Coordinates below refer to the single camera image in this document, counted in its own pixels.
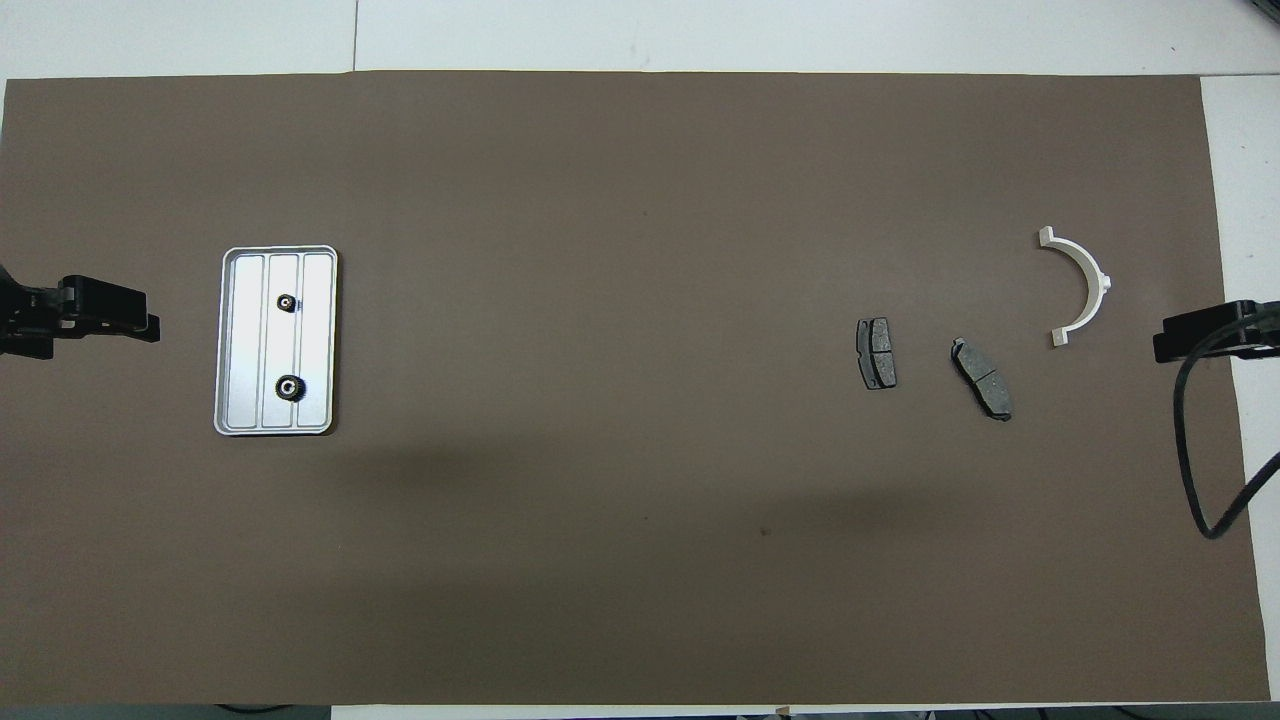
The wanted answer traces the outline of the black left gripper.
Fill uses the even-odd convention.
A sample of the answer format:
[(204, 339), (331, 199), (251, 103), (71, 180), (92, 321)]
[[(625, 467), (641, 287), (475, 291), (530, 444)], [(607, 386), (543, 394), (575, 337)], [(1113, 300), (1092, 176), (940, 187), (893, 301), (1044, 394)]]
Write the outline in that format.
[(27, 286), (1, 265), (1, 355), (51, 360), (61, 314), (100, 323), (102, 336), (146, 343), (161, 338), (160, 318), (148, 316), (142, 291), (87, 275), (65, 275), (51, 287)]

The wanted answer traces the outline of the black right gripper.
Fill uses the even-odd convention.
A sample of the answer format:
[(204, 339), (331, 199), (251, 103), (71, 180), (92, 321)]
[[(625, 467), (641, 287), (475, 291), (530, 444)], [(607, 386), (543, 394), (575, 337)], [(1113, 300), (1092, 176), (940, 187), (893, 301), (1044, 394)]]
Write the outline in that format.
[(1249, 347), (1240, 351), (1240, 357), (1277, 357), (1279, 301), (1256, 304), (1252, 313), (1251, 302), (1225, 302), (1165, 318), (1164, 334), (1153, 336), (1155, 361), (1169, 364), (1190, 356), (1222, 355), (1226, 341), (1207, 345), (1204, 337), (1247, 315), (1251, 324), (1242, 336), (1249, 341)]

